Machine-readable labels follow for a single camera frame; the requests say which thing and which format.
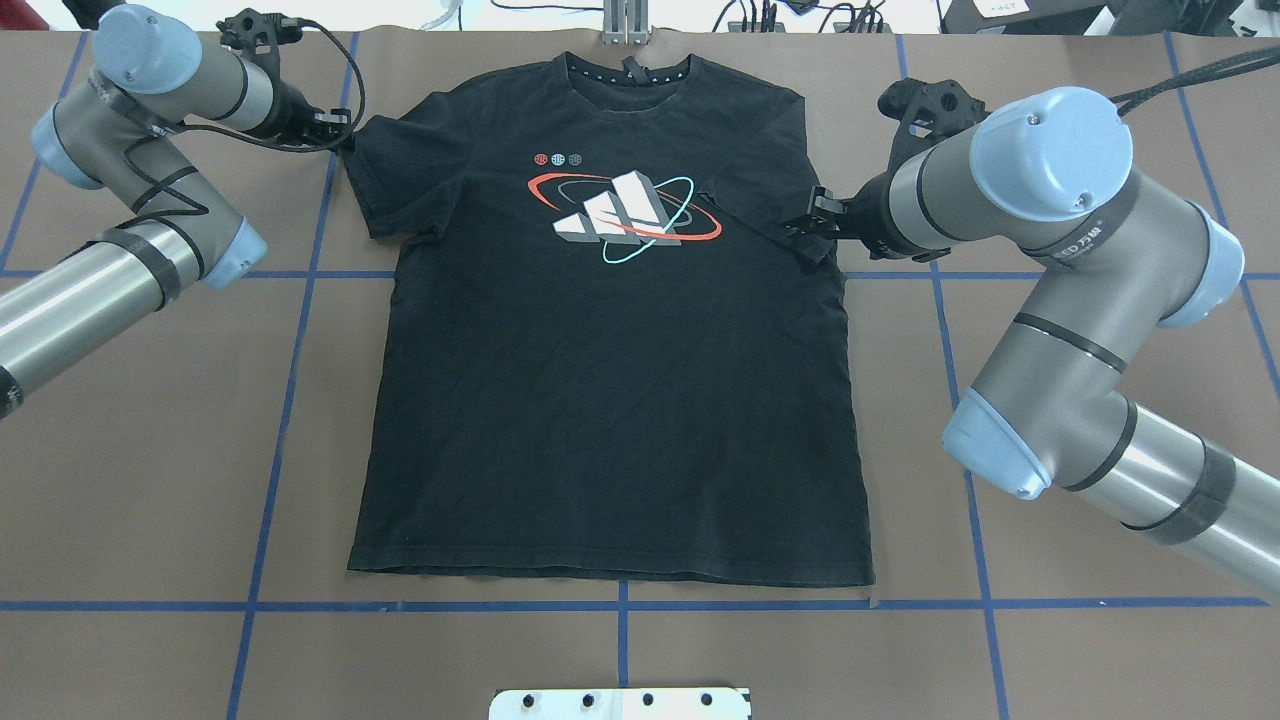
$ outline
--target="black tape band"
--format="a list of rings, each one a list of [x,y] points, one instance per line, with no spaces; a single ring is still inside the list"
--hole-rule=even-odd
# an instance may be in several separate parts
[[[244,104],[246,97],[248,97],[248,68],[244,67],[244,63],[241,63],[241,96],[236,99],[236,104],[232,105],[230,110],[227,110],[225,113],[218,115],[216,118],[209,118],[209,119],[216,123],[234,115],[236,111],[239,110],[239,106]]]
[[[1102,243],[1115,234],[1120,224],[1133,211],[1134,205],[1138,204],[1138,184],[1137,176],[1130,174],[1115,197],[1091,213],[1083,223],[1061,240],[1039,250],[1023,250],[1023,254],[1028,258],[1070,268],[1071,260],[1084,258],[1102,247]]]
[[[200,252],[200,246],[196,245],[196,241],[191,238],[191,233],[178,227],[178,223],[170,220],[169,218],[147,218],[142,222],[160,223],[161,225],[178,233],[178,237],[180,237],[182,241],[187,243],[187,247],[191,249],[191,254],[196,256],[196,266],[200,269],[200,277],[205,277],[205,256]],[[120,225],[120,229],[128,229],[133,227],[133,222],[125,223]]]
[[[1089,355],[1097,357],[1098,360],[1110,365],[1115,372],[1124,373],[1129,366],[1123,357],[1111,352],[1106,347],[1093,342],[1092,340],[1071,332],[1057,323],[1046,320],[1044,318],[1037,318],[1036,315],[1029,315],[1027,313],[1019,313],[1014,315],[1014,323],[1019,325],[1027,325],[1028,328],[1034,328],[1044,334],[1053,336],[1057,340],[1074,346],[1082,352],[1088,352]]]
[[[13,379],[9,370],[0,365],[0,418],[22,407],[23,392],[18,380]]]
[[[151,187],[147,188],[146,192],[140,195],[138,199],[133,201],[133,205],[129,205],[129,210],[132,210],[134,215],[141,214],[142,208],[145,208],[147,202],[151,202],[152,197],[164,192],[165,188],[168,188],[173,183],[197,172],[198,170],[196,170],[196,168],[193,168],[192,165],[187,165],[186,168],[178,168],[177,170],[169,173],[166,178],[164,178],[156,184],[152,184]]]
[[[1226,511],[1226,501],[1235,489],[1235,457],[1212,441],[1201,438],[1204,443],[1204,466],[1192,493],[1167,518],[1137,528],[1128,523],[1124,527],[1142,533],[1160,544],[1179,544],[1196,538]]]
[[[1075,483],[1074,486],[1065,486],[1062,489],[1068,492],[1080,492],[1082,489],[1089,489],[1096,486],[1098,480],[1105,478],[1110,473],[1116,462],[1124,457],[1124,451],[1129,450],[1129,443],[1133,442],[1133,430],[1138,427],[1138,406],[1134,405],[1132,400],[1125,398],[1125,416],[1124,416],[1124,429],[1120,430],[1120,437],[1116,439],[1116,446],[1111,448],[1111,455],[1098,465],[1098,469],[1089,474],[1088,478]]]
[[[156,310],[178,299],[178,293],[182,292],[182,278],[178,277],[178,268],[173,264],[173,260],[165,258],[164,252],[156,250],[154,245],[119,228],[111,228],[99,234],[90,241],[90,245],[95,242],[108,242],[120,247],[137,258],[147,270],[151,270],[151,277],[160,286],[161,295],[160,307],[156,307]]]
[[[929,223],[929,227],[933,228],[934,232],[937,232],[942,237],[945,237],[947,240],[952,240],[955,242],[968,242],[963,237],[956,237],[956,236],[948,233],[947,231],[942,229],[938,225],[938,223],[936,223],[933,220],[933,215],[929,214],[929,206],[924,204],[924,167],[929,164],[929,158],[933,156],[933,150],[934,150],[933,147],[929,149],[929,151],[920,160],[920,168],[919,168],[919,170],[916,170],[916,174],[915,174],[915,204],[920,206],[920,215],[924,215],[924,220],[927,223]]]
[[[120,86],[111,82],[101,70],[93,68],[88,73],[88,83],[104,105],[128,118],[132,123],[157,137],[169,137],[183,132],[182,124],[174,124],[152,113],[138,102]]]

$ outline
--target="adidas logo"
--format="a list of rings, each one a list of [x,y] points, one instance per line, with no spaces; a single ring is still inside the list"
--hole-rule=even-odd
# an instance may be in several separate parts
[[[671,215],[653,181],[631,170],[612,181],[613,190],[585,202],[585,213],[575,213],[552,224],[570,242],[616,242],[618,245],[680,245],[662,237],[671,228]]]

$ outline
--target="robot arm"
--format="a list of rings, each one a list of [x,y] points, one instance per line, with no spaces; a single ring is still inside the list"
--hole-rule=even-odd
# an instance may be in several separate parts
[[[300,20],[244,10],[220,29],[243,58],[141,5],[111,8],[88,79],[32,131],[47,168],[110,188],[137,217],[0,297],[0,418],[196,281],[224,288],[266,254],[169,142],[184,118],[316,150],[349,135],[349,113],[321,113],[279,79],[276,46],[302,37]]]
[[[954,82],[915,91],[984,115]],[[1115,391],[1152,329],[1189,325],[1234,292],[1235,237],[1133,167],[1128,128],[1089,90],[1014,102],[941,142],[902,142],[916,152],[849,201],[819,188],[795,225],[919,260],[1001,234],[1046,268],[965,392],[946,451],[1024,500],[1057,483],[1280,597],[1280,482]]]

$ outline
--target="t-shirt hem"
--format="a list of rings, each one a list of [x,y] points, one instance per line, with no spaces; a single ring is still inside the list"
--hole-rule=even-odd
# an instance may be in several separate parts
[[[838,588],[876,583],[870,562],[762,562],[714,556],[599,552],[460,551],[457,548],[355,547],[349,570],[425,575],[495,575],[605,580]]]

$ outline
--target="t-shirt sleeve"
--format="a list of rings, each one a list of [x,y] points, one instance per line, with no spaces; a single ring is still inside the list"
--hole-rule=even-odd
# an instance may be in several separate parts
[[[717,206],[778,245],[822,260],[831,245],[788,237],[783,223],[809,211],[818,174],[809,161],[804,97],[792,95],[703,183]]]
[[[439,237],[474,149],[465,97],[433,92],[398,120],[375,115],[342,152],[371,237]]]

